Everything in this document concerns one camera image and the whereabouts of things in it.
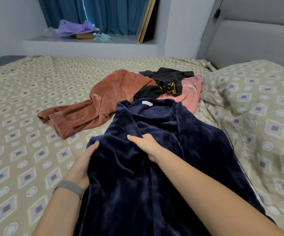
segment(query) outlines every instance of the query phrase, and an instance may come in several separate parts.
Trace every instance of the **pink sweatshirt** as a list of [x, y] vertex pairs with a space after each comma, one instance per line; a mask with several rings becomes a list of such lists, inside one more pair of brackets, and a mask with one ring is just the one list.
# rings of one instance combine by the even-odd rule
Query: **pink sweatshirt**
[[174, 99], [176, 102], [182, 102], [191, 113], [195, 113], [198, 108], [200, 94], [202, 91], [202, 75], [195, 75], [191, 78], [185, 78], [181, 81], [183, 89], [182, 94], [174, 97], [171, 94], [165, 93], [158, 97], [158, 99]]

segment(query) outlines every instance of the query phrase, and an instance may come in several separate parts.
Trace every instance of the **mint green cloth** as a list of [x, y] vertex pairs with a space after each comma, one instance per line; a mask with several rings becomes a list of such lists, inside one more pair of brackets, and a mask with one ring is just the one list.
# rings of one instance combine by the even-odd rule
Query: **mint green cloth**
[[94, 40], [101, 40], [103, 42], [111, 40], [111, 36], [101, 33], [100, 35], [94, 35]]

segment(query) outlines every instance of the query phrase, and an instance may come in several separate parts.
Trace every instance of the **plastic bag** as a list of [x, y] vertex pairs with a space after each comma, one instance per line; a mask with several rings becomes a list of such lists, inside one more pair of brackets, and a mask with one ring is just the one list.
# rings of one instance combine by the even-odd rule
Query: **plastic bag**
[[58, 35], [58, 30], [53, 27], [46, 28], [44, 30], [43, 35], [48, 36], [48, 37], [60, 38], [60, 36]]

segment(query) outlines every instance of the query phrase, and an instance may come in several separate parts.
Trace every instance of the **dark blue velvet garment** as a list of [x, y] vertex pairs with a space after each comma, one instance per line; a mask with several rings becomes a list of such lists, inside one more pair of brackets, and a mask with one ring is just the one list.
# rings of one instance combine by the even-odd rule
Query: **dark blue velvet garment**
[[[142, 104], [149, 101], [153, 106]], [[237, 193], [262, 214], [225, 133], [174, 100], [117, 104], [89, 164], [89, 197], [80, 235], [209, 235], [160, 168], [127, 135], [150, 133], [163, 147]]]

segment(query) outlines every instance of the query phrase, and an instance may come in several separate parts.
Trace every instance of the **clothing tag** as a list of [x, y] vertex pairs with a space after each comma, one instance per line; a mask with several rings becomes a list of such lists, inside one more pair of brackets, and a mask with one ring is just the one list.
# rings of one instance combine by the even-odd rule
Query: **clothing tag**
[[148, 106], [153, 106], [153, 104], [150, 103], [149, 101], [142, 101], [142, 104], [147, 104]]

